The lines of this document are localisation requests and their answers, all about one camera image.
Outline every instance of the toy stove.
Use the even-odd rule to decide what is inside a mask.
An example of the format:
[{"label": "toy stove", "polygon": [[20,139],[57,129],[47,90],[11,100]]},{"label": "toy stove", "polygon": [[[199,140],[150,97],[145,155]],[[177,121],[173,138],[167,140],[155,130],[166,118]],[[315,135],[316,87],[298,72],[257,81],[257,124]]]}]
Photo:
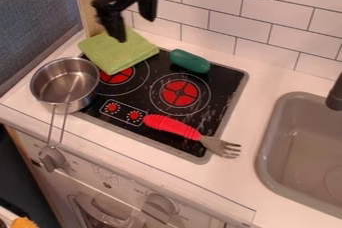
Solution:
[{"label": "toy stove", "polygon": [[189,72],[162,50],[115,75],[100,75],[98,96],[81,111],[88,116],[83,118],[198,164],[210,156],[201,143],[149,128],[143,117],[167,115],[203,135],[220,136],[247,80],[243,72],[216,64],[208,74]]}]

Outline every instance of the green soap bar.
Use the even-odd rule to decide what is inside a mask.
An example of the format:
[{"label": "green soap bar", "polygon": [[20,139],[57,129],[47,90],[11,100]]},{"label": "green soap bar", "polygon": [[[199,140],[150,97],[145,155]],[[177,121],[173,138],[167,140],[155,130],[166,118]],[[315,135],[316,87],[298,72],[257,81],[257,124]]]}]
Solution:
[{"label": "green soap bar", "polygon": [[192,72],[207,73],[210,62],[206,59],[190,54],[184,50],[175,49],[170,53],[171,62]]}]

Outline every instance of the red fork handle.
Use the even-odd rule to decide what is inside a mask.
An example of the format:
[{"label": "red fork handle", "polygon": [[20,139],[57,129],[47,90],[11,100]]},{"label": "red fork handle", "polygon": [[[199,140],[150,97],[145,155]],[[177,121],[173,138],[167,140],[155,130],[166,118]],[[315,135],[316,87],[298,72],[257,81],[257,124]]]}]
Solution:
[{"label": "red fork handle", "polygon": [[144,117],[144,123],[151,128],[177,134],[195,141],[199,141],[202,137],[201,133],[193,127],[163,115],[146,115]]}]

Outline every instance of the red burner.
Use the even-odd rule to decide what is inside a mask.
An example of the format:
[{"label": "red burner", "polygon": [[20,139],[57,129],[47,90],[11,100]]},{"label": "red burner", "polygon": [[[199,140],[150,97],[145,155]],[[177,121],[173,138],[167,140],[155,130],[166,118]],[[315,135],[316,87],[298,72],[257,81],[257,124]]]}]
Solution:
[{"label": "red burner", "polygon": [[137,120],[140,118],[140,113],[137,112],[137,111],[132,111],[130,114],[129,114],[129,118],[131,120]]},{"label": "red burner", "polygon": [[133,76],[133,68],[127,68],[117,74],[108,75],[105,72],[100,72],[101,80],[108,84],[121,84],[128,81]]},{"label": "red burner", "polygon": [[110,112],[115,112],[118,109],[118,105],[117,104],[109,104],[107,106],[107,108]]},{"label": "red burner", "polygon": [[193,104],[198,98],[198,89],[190,81],[174,80],[163,86],[162,96],[166,103],[175,107]]}]

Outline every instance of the faucet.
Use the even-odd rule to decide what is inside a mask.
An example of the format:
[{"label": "faucet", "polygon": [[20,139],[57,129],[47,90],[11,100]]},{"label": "faucet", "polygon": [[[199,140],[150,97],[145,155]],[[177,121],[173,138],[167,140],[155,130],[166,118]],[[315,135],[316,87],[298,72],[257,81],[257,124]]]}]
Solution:
[{"label": "faucet", "polygon": [[334,111],[342,111],[342,73],[330,90],[325,104]]}]

